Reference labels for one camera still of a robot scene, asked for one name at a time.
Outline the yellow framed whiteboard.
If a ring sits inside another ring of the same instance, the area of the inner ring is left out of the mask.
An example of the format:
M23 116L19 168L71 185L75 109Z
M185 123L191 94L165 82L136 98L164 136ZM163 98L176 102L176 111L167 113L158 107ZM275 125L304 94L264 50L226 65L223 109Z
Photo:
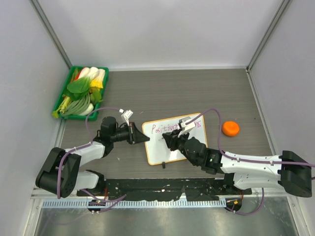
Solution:
M185 160L186 158L180 153L180 151L170 151L167 148L166 142L159 141L159 139L163 138L162 133L172 132L173 130L178 129L180 119L185 117L191 117L191 119L193 119L199 114L200 113L195 113L143 123L142 132L150 138L150 141L145 142L148 163L150 165L159 165L162 164L162 162L169 163ZM189 138L195 137L201 143L208 146L204 117L201 116L196 119L194 124L195 128L189 133Z

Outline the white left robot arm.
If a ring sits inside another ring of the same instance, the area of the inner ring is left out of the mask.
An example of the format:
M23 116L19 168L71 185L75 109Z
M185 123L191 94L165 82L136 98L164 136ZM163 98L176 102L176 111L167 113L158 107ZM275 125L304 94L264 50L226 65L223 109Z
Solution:
M81 196L100 196L106 188L104 175L92 170L80 172L80 167L106 157L115 142L127 141L134 145L149 139L134 122L119 125L114 117L105 117L92 142L69 149L52 148L36 177L35 185L58 198L66 198L73 191L78 191Z

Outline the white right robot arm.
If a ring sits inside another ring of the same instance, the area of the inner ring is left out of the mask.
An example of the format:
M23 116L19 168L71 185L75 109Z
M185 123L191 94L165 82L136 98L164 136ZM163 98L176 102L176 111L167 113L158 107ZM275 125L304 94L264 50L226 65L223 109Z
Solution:
M250 188L279 188L303 198L312 196L312 165L296 153L249 156L206 147L195 137L178 130L162 135L167 148L179 151L192 165L208 174L224 174L222 188L227 194Z

